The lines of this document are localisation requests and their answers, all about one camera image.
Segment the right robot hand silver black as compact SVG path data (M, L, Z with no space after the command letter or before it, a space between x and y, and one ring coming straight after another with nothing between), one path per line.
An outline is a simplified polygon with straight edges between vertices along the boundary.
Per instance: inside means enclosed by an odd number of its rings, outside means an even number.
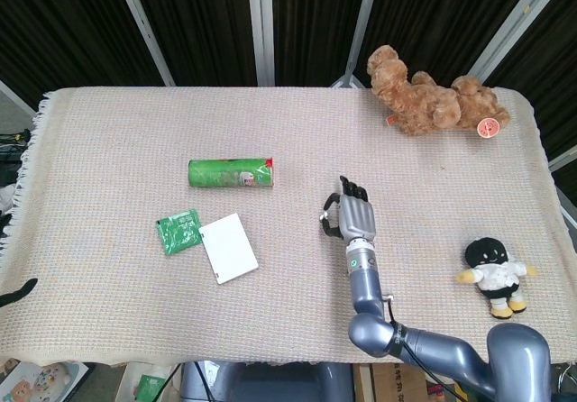
M376 236L375 216L366 189L350 181L345 176L339 177L342 184L341 193L332 193L325 201L319 222L325 235L339 238L345 244L358 239L373 242ZM330 225L328 210L337 206L338 222Z

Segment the left robot hand black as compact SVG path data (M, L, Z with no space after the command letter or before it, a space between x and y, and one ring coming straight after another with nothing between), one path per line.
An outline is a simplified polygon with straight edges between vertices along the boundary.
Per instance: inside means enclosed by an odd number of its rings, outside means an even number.
M37 278L28 279L19 289L10 293L2 294L0 296L0 307L11 305L27 297L36 287L37 283Z

